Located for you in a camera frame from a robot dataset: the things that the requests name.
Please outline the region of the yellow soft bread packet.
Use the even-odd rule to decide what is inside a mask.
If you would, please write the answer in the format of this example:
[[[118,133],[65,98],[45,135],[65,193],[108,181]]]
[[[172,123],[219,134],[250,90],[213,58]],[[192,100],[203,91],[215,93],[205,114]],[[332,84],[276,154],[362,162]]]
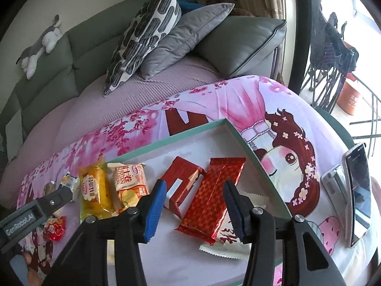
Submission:
[[[88,167],[81,167],[79,178],[81,183],[81,222],[90,215],[99,220],[110,218],[114,213],[114,204],[104,159],[100,158]]]

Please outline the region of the red patterned long packet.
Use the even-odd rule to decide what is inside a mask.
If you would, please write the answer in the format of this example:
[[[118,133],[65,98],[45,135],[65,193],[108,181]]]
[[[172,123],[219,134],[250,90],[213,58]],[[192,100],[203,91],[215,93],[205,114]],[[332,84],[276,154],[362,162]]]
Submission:
[[[227,212],[223,197],[224,183],[232,181],[237,185],[245,163],[245,157],[211,158],[206,174],[176,230],[214,244]]]

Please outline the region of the orange cream cake packet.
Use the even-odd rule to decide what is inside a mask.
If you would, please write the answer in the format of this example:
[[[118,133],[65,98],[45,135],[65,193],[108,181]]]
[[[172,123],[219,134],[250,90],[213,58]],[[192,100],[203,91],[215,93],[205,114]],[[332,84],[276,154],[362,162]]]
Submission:
[[[111,170],[115,191],[120,203],[118,213],[122,213],[130,207],[135,207],[143,196],[149,194],[144,173],[144,163],[107,163],[107,167]]]

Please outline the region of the dark red snack packet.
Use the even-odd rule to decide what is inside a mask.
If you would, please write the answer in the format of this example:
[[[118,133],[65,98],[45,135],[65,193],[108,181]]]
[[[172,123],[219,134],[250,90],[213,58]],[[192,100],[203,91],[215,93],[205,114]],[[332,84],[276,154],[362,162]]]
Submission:
[[[206,172],[202,167],[180,156],[176,156],[170,167],[161,177],[167,187],[164,207],[182,219],[180,206],[198,178],[205,174]]]

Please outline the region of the round green cookie packet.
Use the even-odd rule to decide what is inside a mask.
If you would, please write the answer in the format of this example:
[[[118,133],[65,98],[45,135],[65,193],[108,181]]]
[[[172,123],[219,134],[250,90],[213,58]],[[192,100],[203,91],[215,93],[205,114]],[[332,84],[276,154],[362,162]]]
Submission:
[[[55,181],[48,182],[43,189],[43,196],[47,196],[56,190]]]

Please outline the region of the white persimmon snack packet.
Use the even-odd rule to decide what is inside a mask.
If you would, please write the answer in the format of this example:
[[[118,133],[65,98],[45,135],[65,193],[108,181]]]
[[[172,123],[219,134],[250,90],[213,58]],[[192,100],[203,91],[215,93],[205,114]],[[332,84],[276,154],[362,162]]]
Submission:
[[[227,212],[218,230],[215,243],[211,245],[204,242],[200,245],[199,250],[222,258],[248,260],[251,244],[241,243],[234,232],[229,213]]]

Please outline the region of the small red wrapped candy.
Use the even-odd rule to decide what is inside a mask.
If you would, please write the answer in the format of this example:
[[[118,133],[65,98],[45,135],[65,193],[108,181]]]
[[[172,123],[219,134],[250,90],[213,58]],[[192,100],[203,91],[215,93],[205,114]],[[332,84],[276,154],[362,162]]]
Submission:
[[[45,241],[61,241],[66,233],[66,217],[49,218],[43,228]]]

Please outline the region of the green white cracker packet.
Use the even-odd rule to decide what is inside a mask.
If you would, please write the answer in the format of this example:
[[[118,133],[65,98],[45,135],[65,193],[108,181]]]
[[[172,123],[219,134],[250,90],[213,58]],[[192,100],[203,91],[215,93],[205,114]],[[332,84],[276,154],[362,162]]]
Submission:
[[[79,187],[80,181],[78,177],[72,176],[70,172],[67,172],[61,179],[62,186],[68,187],[74,194]]]

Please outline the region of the light grey square pillow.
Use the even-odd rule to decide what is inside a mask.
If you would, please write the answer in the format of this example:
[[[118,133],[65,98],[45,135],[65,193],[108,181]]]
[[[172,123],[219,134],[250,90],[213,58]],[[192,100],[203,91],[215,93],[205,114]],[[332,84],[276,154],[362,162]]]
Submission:
[[[6,152],[8,161],[13,160],[23,145],[23,126],[21,111],[18,110],[5,126]]]

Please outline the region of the silver phone stand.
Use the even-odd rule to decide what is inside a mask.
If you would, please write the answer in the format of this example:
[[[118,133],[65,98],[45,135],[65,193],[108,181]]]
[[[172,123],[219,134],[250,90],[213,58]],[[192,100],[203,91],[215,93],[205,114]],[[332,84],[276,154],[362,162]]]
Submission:
[[[324,173],[320,178],[320,182],[333,205],[347,204],[346,178],[341,165],[336,165]]]

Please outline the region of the pink knitted sofa cover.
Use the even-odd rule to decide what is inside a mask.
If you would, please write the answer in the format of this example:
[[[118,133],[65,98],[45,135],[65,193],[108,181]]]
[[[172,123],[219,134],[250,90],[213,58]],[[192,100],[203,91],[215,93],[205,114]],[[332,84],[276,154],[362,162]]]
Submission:
[[[212,65],[192,56],[147,81],[134,75],[108,96],[103,94],[104,78],[99,77],[79,96],[58,105],[36,124],[17,157],[5,168],[1,192],[7,201],[14,201],[31,170],[82,136],[146,105],[222,79]]]

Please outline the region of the pink cartoon girl cloth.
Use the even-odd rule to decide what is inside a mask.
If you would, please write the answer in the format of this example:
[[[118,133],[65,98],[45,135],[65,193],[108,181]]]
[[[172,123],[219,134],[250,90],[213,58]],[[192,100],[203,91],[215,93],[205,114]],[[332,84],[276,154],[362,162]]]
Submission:
[[[245,157],[238,189],[266,198],[272,214],[301,214],[313,225],[347,285],[369,264],[377,246],[370,230],[350,247],[344,206],[333,205],[321,176],[347,147],[300,96],[262,76],[243,76],[166,97],[118,118],[67,145],[31,170],[14,202],[42,197],[44,186],[98,159],[144,163],[153,188],[180,156],[203,169],[211,158]]]

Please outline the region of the smartphone on stand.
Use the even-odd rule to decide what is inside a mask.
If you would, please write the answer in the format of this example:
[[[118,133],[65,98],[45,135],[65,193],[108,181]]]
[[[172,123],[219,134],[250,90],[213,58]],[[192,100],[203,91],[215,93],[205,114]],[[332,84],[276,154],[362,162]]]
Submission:
[[[342,156],[346,179],[346,240],[354,247],[371,226],[371,177],[366,147],[358,143]]]

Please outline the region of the orange bucket outside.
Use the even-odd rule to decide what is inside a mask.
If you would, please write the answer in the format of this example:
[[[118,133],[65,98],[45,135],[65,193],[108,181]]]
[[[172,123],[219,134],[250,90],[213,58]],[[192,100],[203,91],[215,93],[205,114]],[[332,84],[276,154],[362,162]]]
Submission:
[[[353,116],[361,93],[358,89],[358,81],[352,73],[346,75],[342,91],[339,94],[337,104],[347,114]]]

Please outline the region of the grey white plush toy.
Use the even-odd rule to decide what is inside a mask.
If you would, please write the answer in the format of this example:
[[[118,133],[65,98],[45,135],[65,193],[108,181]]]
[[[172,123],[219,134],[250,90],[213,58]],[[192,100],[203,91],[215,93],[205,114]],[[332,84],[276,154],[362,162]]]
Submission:
[[[62,33],[59,30],[61,25],[61,18],[59,14],[55,15],[54,22],[51,26],[46,28],[39,36],[38,40],[30,47],[24,49],[16,61],[26,78],[30,80],[37,69],[37,62],[44,53],[50,54],[57,42],[62,38]]]

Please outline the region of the grey green sofa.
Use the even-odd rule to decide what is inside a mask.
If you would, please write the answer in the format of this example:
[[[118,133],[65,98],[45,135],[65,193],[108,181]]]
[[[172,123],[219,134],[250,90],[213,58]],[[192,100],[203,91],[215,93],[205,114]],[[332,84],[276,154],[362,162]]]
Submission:
[[[124,0],[66,32],[53,53],[43,55],[31,80],[22,77],[1,112],[1,135],[21,113],[17,130],[27,137],[49,112],[79,96],[106,73],[112,53],[132,18],[149,0]],[[192,51],[224,78],[275,76],[276,50],[286,34],[284,20],[230,15]]]

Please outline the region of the black metal drying rack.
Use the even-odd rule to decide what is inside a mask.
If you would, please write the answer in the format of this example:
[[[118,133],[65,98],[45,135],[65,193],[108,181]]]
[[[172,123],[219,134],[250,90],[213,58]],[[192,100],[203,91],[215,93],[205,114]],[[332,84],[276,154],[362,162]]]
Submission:
[[[322,13],[322,0],[311,0],[311,43],[310,64],[306,69],[304,84],[312,93],[311,106],[323,115],[330,116],[339,97],[344,95],[348,81],[359,83],[371,94],[371,119],[355,121],[355,125],[369,123],[369,134],[355,136],[354,139],[367,139],[368,153],[375,153],[376,141],[380,138],[380,98],[358,77],[353,76],[359,54],[355,47],[344,42],[346,24],[337,30],[337,16],[333,12],[326,19]]]

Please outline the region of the grey cushion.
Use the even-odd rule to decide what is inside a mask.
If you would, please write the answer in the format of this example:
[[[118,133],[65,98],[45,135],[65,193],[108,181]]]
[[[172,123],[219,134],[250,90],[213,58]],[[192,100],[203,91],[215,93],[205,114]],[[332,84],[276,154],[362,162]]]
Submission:
[[[233,3],[217,3],[196,8],[181,16],[177,25],[143,60],[141,77],[151,79],[181,60],[212,32],[232,11]]]

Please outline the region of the black white patterned pillow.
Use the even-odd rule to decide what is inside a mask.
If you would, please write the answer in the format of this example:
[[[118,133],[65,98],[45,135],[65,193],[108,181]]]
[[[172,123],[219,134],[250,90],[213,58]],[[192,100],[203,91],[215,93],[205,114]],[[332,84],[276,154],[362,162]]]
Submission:
[[[150,0],[131,20],[106,70],[104,95],[126,82],[181,18],[177,0]]]

